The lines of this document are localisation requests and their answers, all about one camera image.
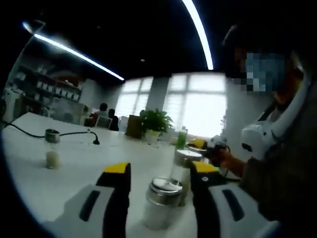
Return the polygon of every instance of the window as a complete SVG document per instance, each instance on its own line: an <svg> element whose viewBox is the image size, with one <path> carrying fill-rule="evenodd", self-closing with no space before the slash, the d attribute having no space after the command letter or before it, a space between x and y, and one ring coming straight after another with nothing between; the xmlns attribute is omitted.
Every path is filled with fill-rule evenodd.
<svg viewBox="0 0 317 238"><path fill-rule="evenodd" d="M118 117L139 115L146 108L153 77L126 81L115 108Z"/></svg>
<svg viewBox="0 0 317 238"><path fill-rule="evenodd" d="M164 111L173 119L173 126L182 126L188 133L213 137L222 130L226 108L225 77L216 73L174 75L169 81Z"/></svg>

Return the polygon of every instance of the black ceiling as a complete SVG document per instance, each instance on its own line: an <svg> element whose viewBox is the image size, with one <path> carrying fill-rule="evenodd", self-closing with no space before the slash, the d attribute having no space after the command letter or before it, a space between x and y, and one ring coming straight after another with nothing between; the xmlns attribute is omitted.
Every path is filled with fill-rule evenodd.
<svg viewBox="0 0 317 238"><path fill-rule="evenodd" d="M193 2L217 67L223 37L250 9L236 0ZM64 42L125 79L208 69L197 30L182 0L50 4L33 7L28 19L45 22L41 34ZM105 85L120 83L101 69L69 53L54 51L39 40L32 41L26 53L49 58L61 68Z"/></svg>

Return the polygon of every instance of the white table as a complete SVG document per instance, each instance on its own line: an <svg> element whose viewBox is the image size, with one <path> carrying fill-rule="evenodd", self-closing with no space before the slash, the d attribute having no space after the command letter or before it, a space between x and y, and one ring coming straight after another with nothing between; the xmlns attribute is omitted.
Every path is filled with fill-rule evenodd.
<svg viewBox="0 0 317 238"><path fill-rule="evenodd" d="M52 128L60 133L86 131L87 128L27 113L14 124L23 130L44 135ZM45 164L43 139L32 138L8 126L2 132L8 167L15 185L30 212L40 222L54 221L63 213L67 200L89 184L95 184L104 167L130 162L132 169L130 207L126 232L128 238L197 236L195 211L189 202L182 215L166 231L154 232L143 226L141 218L148 184L155 176L168 176L174 147L161 144L154 148L119 132L91 128L100 141L94 145L92 134L61 137L59 155L62 166L48 170Z"/></svg>

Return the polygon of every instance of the sleeve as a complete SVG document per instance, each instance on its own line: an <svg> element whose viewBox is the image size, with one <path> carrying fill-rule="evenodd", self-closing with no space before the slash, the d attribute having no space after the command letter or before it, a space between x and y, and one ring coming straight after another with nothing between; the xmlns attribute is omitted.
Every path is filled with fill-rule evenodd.
<svg viewBox="0 0 317 238"><path fill-rule="evenodd" d="M315 109L316 104L306 107L278 153L263 161L250 159L244 168L240 186L258 202L259 212L268 220L306 216L315 204Z"/></svg>

